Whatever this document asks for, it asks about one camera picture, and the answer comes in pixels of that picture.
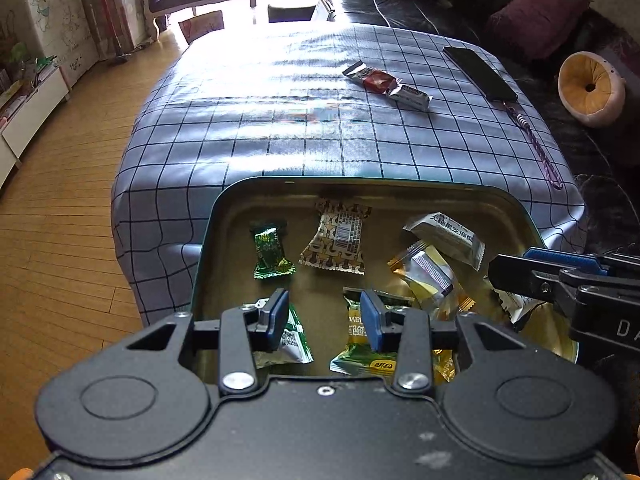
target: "brown box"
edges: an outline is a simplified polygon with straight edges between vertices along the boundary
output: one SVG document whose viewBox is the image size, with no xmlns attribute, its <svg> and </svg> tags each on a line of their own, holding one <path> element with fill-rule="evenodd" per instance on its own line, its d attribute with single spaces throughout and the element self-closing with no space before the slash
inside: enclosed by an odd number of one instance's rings
<svg viewBox="0 0 640 480">
<path fill-rule="evenodd" d="M 225 22 L 222 19 L 221 10 L 214 10 L 180 22 L 180 30 L 189 44 L 208 32 L 222 30 L 223 28 L 225 28 Z"/>
</svg>

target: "yellow and white plush cushion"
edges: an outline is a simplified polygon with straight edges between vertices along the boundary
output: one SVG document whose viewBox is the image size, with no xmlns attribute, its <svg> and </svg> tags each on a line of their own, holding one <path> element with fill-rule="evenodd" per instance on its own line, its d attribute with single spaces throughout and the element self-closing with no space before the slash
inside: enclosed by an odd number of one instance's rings
<svg viewBox="0 0 640 480">
<path fill-rule="evenodd" d="M 577 52 L 562 64 L 558 93 L 564 107 L 582 124 L 603 128 L 622 113 L 625 80 L 603 57 Z"/>
</svg>

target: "metal tray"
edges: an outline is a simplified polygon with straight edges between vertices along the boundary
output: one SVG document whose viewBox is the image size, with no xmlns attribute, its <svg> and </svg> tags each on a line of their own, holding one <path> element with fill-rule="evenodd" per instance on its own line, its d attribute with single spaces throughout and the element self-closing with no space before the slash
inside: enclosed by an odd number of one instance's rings
<svg viewBox="0 0 640 480">
<path fill-rule="evenodd" d="M 371 206 L 372 213 L 362 230 L 364 276 L 298 264 L 300 253 L 318 230 L 319 215 L 314 207 L 318 197 Z M 416 241 L 402 230 L 406 220 L 436 211 L 464 224 L 485 242 L 480 272 L 444 257 L 468 295 L 476 300 L 476 312 L 493 320 L 506 320 L 483 279 L 487 265 L 498 253 L 520 255 L 529 247 L 542 247 L 540 234 L 514 197 L 485 186 L 345 177 L 257 177 L 233 184 L 221 193 L 212 208 L 202 247 L 193 313 L 196 319 L 217 319 L 227 308 L 266 298 L 278 286 L 284 286 L 304 325 L 314 362 L 281 365 L 275 371 L 335 375 L 329 371 L 329 362 L 344 349 L 348 335 L 342 288 L 372 287 L 412 296 L 386 263 Z M 297 270 L 284 278 L 255 280 L 257 258 L 249 226 L 270 219 L 287 221 L 284 250 Z M 523 334 L 569 360 L 577 357 L 577 345 L 567 337 L 566 321 L 550 308 L 537 309 Z M 215 357 L 211 351 L 198 356 L 196 371 L 204 380 L 215 377 Z"/>
</svg>

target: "phone lanyard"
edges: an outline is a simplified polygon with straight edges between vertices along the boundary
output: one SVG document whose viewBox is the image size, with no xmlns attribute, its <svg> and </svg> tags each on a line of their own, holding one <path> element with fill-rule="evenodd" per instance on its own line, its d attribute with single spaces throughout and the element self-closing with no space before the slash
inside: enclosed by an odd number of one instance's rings
<svg viewBox="0 0 640 480">
<path fill-rule="evenodd" d="M 524 133 L 527 135 L 527 138 L 533 145 L 533 149 L 536 150 L 536 153 L 538 154 L 538 156 L 540 157 L 540 161 L 542 162 L 542 167 L 545 170 L 546 180 L 556 189 L 562 189 L 562 186 L 564 186 L 564 184 L 562 182 L 562 179 L 560 178 L 560 175 L 558 174 L 558 170 L 556 170 L 556 167 L 549 160 L 549 157 L 545 153 L 545 150 L 542 149 L 542 146 L 536 139 L 536 136 L 534 135 L 531 129 L 531 125 L 529 124 L 529 121 L 527 121 L 527 118 L 524 115 L 517 113 L 516 109 L 513 106 L 510 106 L 505 102 L 502 102 L 502 104 L 505 108 L 507 108 L 507 115 L 511 118 L 514 124 L 516 124 L 516 126 L 524 130 Z"/>
</svg>

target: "grid pattern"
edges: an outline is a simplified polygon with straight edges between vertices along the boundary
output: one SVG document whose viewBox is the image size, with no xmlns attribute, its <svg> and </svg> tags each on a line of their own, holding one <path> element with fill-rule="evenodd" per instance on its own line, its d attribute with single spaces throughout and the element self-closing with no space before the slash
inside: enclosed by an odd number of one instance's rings
<svg viewBox="0 0 640 480">
<path fill-rule="evenodd" d="M 564 181 L 550 186 L 523 132 L 442 54 L 466 46 L 516 91 Z M 348 80 L 357 60 L 434 96 L 429 113 Z M 581 251 L 584 202 L 544 121 L 496 57 L 462 41 L 340 23 L 224 30 L 194 42 L 156 84 L 113 184 L 116 254 L 143 322 L 190 305 L 220 192 L 259 175 L 343 175 L 506 190 L 545 243 Z"/>
</svg>

